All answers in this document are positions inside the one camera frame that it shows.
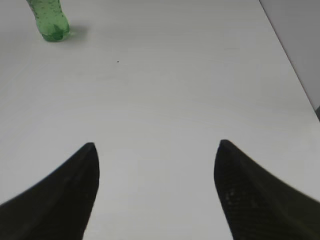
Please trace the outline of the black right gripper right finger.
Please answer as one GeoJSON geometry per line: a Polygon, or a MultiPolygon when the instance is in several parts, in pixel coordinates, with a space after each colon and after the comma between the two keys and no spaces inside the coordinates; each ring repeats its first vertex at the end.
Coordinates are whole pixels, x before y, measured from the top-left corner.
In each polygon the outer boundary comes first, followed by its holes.
{"type": "Polygon", "coordinates": [[[234,240],[318,240],[320,203],[283,182],[227,139],[213,168],[234,240]]]}

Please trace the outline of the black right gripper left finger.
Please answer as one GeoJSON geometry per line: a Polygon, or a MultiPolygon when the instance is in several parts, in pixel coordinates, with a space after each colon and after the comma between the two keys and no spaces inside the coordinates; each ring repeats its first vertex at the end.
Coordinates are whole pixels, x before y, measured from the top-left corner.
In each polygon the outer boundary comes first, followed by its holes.
{"type": "Polygon", "coordinates": [[[88,142],[37,184],[0,205],[0,238],[83,239],[99,182],[97,149],[88,142]]]}

